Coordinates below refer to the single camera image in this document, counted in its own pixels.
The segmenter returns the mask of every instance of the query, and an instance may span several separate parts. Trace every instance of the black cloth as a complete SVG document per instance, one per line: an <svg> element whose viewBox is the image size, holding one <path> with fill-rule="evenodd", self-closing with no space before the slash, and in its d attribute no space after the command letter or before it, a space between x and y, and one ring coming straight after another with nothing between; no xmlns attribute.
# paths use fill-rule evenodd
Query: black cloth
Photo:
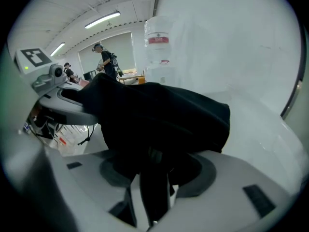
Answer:
<svg viewBox="0 0 309 232"><path fill-rule="evenodd" d="M99 73L77 101L99 118L109 149L221 152L229 136L228 105L182 88L126 86Z"/></svg>
<svg viewBox="0 0 309 232"><path fill-rule="evenodd" d="M111 54L107 51L102 51L101 55L102 55L102 59L104 62L108 59L112 60ZM116 71L115 71L115 68L112 66L111 62L104 65L104 70L107 75L109 75L111 78L116 80L116 76L117 76Z"/></svg>
<svg viewBox="0 0 309 232"><path fill-rule="evenodd" d="M73 71L71 69L64 68L63 73L65 73L68 76L70 82L74 83L74 79L70 78L70 76L74 75L74 73L73 73Z"/></svg>

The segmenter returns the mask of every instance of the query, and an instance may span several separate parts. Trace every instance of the black slot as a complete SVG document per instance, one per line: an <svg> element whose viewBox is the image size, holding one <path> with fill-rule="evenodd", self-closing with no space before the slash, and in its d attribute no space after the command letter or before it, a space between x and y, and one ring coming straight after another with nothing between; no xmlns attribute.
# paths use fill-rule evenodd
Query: black slot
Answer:
<svg viewBox="0 0 309 232"><path fill-rule="evenodd" d="M64 98L67 98L69 100L76 102L77 101L77 92L78 92L78 90L76 90L76 89L65 88L61 91L61 95Z"/></svg>
<svg viewBox="0 0 309 232"><path fill-rule="evenodd" d="M79 166L82 166L82 164L78 161L67 164L68 169L77 168Z"/></svg>
<svg viewBox="0 0 309 232"><path fill-rule="evenodd" d="M247 194L255 210L260 215L260 218L265 217L269 212L276 208L273 202L266 196L266 194L257 186L247 186L242 188Z"/></svg>
<svg viewBox="0 0 309 232"><path fill-rule="evenodd" d="M43 114L45 116L52 117L56 123L64 124L64 125L67 123L67 117L65 115L54 113L47 108L43 108L43 109L44 109Z"/></svg>

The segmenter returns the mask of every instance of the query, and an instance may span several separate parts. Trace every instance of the ceiling light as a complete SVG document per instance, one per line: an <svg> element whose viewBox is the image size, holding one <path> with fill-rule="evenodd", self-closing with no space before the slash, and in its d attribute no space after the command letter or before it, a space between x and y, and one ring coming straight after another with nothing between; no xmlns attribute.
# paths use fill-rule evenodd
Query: ceiling light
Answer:
<svg viewBox="0 0 309 232"><path fill-rule="evenodd" d="M56 48L56 50L53 51L53 53L52 53L50 56L55 55L55 53L56 53L61 47L63 47L64 45L65 45L65 43L61 43L60 46L58 46L58 47Z"/></svg>
<svg viewBox="0 0 309 232"><path fill-rule="evenodd" d="M94 25L101 23L102 21L109 20L109 19L114 18L114 17L119 16L119 15L120 15L120 12L118 12L118 11L114 12L114 13L111 13L111 14L108 14L108 15L105 15L105 16L103 16L103 17L101 17L101 18L99 18L99 19L97 19L97 20L87 24L85 26L85 28L89 29L89 28L93 27Z"/></svg>

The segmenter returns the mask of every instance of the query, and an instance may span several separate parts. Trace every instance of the person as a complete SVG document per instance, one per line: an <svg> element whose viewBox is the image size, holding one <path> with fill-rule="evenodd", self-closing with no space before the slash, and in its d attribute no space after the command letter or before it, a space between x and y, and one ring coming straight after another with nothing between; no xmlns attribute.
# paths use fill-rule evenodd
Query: person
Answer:
<svg viewBox="0 0 309 232"><path fill-rule="evenodd" d="M77 78L77 76L74 75L70 67L71 65L69 63L65 63L63 73L65 73L68 76L70 82L75 83L75 79Z"/></svg>
<svg viewBox="0 0 309 232"><path fill-rule="evenodd" d="M101 53L102 55L102 59L103 59L103 63L100 65L100 69L104 69L105 73L110 76L112 79L117 80L116 76L116 70L115 68L112 66L111 63L111 59L112 59L112 55L109 51L105 51L103 46L101 44L95 44L93 49L95 50L96 53Z"/></svg>

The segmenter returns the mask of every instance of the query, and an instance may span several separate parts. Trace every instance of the desk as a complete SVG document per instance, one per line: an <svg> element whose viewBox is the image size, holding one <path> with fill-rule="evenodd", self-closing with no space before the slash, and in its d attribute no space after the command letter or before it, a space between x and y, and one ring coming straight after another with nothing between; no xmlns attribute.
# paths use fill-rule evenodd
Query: desk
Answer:
<svg viewBox="0 0 309 232"><path fill-rule="evenodd" d="M119 82L121 83L121 81L123 81L123 84L126 84L125 80L136 79L136 78L140 78L140 77L145 77L145 75L133 75L133 76L127 76L127 77L120 77Z"/></svg>

